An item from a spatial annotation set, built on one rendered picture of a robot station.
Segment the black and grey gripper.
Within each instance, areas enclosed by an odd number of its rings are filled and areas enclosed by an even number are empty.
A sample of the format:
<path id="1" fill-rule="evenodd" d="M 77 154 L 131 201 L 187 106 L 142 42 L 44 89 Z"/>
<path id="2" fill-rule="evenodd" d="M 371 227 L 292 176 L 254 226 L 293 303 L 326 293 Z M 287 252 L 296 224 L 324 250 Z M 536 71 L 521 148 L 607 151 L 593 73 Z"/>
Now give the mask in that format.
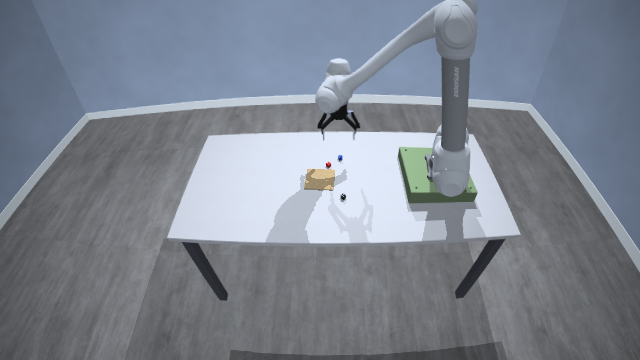
<path id="1" fill-rule="evenodd" d="M 347 115 L 352 116 L 352 119 L 354 120 L 355 124 L 348 118 Z M 324 128 L 331 123 L 334 119 L 335 120 L 342 120 L 344 119 L 351 127 L 353 127 L 353 141 L 355 141 L 355 134 L 356 134 L 356 129 L 360 128 L 360 124 L 357 120 L 357 118 L 354 115 L 354 111 L 347 111 L 347 104 L 343 105 L 339 110 L 337 110 L 334 113 L 330 113 L 330 117 L 324 122 L 326 116 L 328 116 L 328 114 L 324 113 L 321 120 L 318 123 L 318 129 L 320 128 L 322 131 L 322 134 L 324 134 Z M 324 122 L 324 123 L 323 123 Z M 322 126 L 321 126 L 322 125 Z"/>

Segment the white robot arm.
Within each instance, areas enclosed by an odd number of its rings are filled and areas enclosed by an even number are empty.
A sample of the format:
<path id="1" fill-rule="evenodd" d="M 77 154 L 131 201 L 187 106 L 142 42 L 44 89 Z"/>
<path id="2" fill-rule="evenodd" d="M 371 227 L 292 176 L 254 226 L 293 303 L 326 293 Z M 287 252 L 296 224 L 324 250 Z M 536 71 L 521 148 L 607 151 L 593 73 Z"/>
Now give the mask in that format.
<path id="1" fill-rule="evenodd" d="M 349 102 L 356 88 L 396 56 L 412 45 L 435 37 L 442 64 L 442 123 L 434 139 L 434 152 L 432 148 L 432 154 L 425 155 L 427 178 L 433 180 L 441 194 L 453 197 L 461 194 L 469 183 L 469 74 L 477 37 L 475 15 L 478 7 L 474 0 L 445 0 L 442 3 L 425 13 L 354 73 L 351 74 L 348 61 L 331 60 L 315 102 L 323 113 L 336 112 Z"/>

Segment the tan flat mat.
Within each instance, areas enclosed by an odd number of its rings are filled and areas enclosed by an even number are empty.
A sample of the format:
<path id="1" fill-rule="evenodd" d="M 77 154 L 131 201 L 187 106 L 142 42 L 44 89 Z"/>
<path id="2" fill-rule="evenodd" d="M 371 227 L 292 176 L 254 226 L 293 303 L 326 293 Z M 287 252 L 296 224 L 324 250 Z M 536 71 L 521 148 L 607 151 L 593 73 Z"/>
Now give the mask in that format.
<path id="1" fill-rule="evenodd" d="M 304 189 L 334 190 L 334 169 L 307 169 Z"/>

